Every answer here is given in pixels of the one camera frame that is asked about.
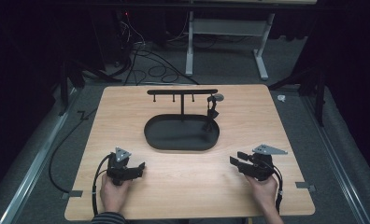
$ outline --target striped sleeve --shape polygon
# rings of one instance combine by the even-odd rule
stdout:
[[[92,219],[92,224],[125,224],[126,220],[119,213],[105,212]]]

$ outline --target desk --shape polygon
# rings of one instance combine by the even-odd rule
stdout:
[[[221,134],[217,145],[206,151],[170,151],[150,147],[144,136],[147,121],[159,114],[180,113],[180,99],[147,95],[148,90],[217,89],[225,99],[217,105],[215,119]],[[185,96],[186,114],[206,113],[205,95]],[[146,163],[142,178],[134,180],[122,213],[128,219],[186,217],[255,217],[261,212],[250,198],[249,183],[229,157],[237,151],[251,154],[260,144],[288,151],[273,156],[284,180],[280,214],[311,215],[314,204],[269,90],[264,85],[138,86],[104,90],[73,190],[81,197],[69,199],[68,220],[93,218],[92,184],[100,161],[115,147],[133,155],[129,167]],[[97,196],[98,208],[102,204]]]
[[[223,3],[260,3],[260,4],[296,4],[311,5],[316,4],[317,0],[210,0],[208,2]],[[253,35],[261,37],[261,44],[258,49],[254,49],[253,56],[257,63],[258,71],[262,80],[267,80],[268,75],[262,58],[263,49],[266,45],[267,37],[275,18],[274,13],[266,16],[266,21],[234,21],[234,20],[211,20],[195,19],[193,12],[189,15],[188,50],[186,58],[185,74],[193,74],[193,34],[213,34],[213,35]]]

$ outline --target person's left hand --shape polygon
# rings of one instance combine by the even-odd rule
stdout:
[[[107,174],[103,174],[102,180],[103,184],[100,190],[100,197],[105,211],[119,213],[126,201],[127,190],[132,181],[126,180],[120,186],[116,186]]]

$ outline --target gray floor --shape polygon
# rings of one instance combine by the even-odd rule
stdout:
[[[258,77],[256,64],[250,54],[252,49],[257,48],[258,39],[247,38],[238,41],[239,37],[228,36],[221,36],[220,39],[224,39],[224,41],[218,41],[207,49],[205,47],[210,46],[211,42],[196,40],[195,45],[199,48],[196,48],[194,53],[192,78],[199,84],[263,83],[270,85],[276,83],[291,73],[305,43],[305,40],[292,42],[287,42],[285,39],[269,40],[263,53],[269,79],[261,81]],[[185,70],[186,47],[182,43],[175,42],[165,48],[147,44],[144,50],[158,53],[181,72]],[[139,51],[138,53],[146,55],[146,52]],[[137,57],[134,69],[148,73],[149,69],[155,65],[158,63],[151,59]],[[109,72],[114,70],[113,66],[108,65]],[[162,71],[162,68],[154,68],[151,73],[156,75],[159,71]],[[141,72],[135,73],[136,76],[129,76],[129,82],[139,81],[143,77]],[[149,84],[156,83],[161,82],[161,78],[148,76],[144,81],[148,81]],[[176,82],[191,83],[183,77]],[[78,98],[68,111],[68,117],[63,127],[54,142],[51,142],[52,149],[59,146],[60,142],[79,123],[79,110],[85,111],[87,114],[98,107],[101,94],[107,85],[109,84],[105,82],[87,79],[86,87],[78,91]],[[304,178],[316,189],[310,192],[316,206],[316,213],[306,217],[284,217],[285,222],[370,223],[370,170],[351,138],[346,123],[336,110],[329,90],[327,90],[324,99],[326,102],[323,111],[325,126],[321,128],[316,126],[316,122],[309,112],[309,102],[314,102],[313,97],[298,96],[296,88],[296,86],[287,86],[277,91],[271,91],[271,94]],[[286,95],[285,103],[277,100],[278,94]],[[59,119],[57,116],[59,110],[60,104],[56,104],[35,131],[33,137],[30,138],[2,182],[0,186],[0,219],[34,158],[40,153],[41,148],[48,145],[47,139]],[[83,121],[69,135],[55,155],[52,165],[53,177],[65,189],[71,189],[73,185],[92,125],[93,116],[89,120]],[[339,165],[331,163],[333,154],[330,149],[333,150],[334,157],[340,159]],[[339,175],[338,170],[345,170],[345,176]],[[350,186],[342,184],[344,182],[350,183]],[[359,198],[349,197],[349,195],[354,196],[354,194],[346,193],[349,187],[357,192],[356,195]],[[35,185],[32,186],[29,195],[26,195],[24,204],[21,205],[21,210],[16,214],[13,222],[68,223],[64,218],[67,199],[62,199],[62,196],[63,194],[50,183],[48,165],[44,163]],[[254,218],[253,221],[254,223],[263,223],[263,219],[260,217]]]

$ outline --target white metal desk frame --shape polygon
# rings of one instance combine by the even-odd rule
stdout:
[[[261,36],[262,42],[258,49],[253,50],[253,55],[258,66],[262,80],[267,80],[268,75],[264,67],[262,53],[269,36],[275,14],[269,14],[267,21],[230,21],[230,20],[211,20],[195,19],[193,12],[189,15],[188,51],[186,57],[187,76],[193,75],[193,34],[209,35],[253,35]]]

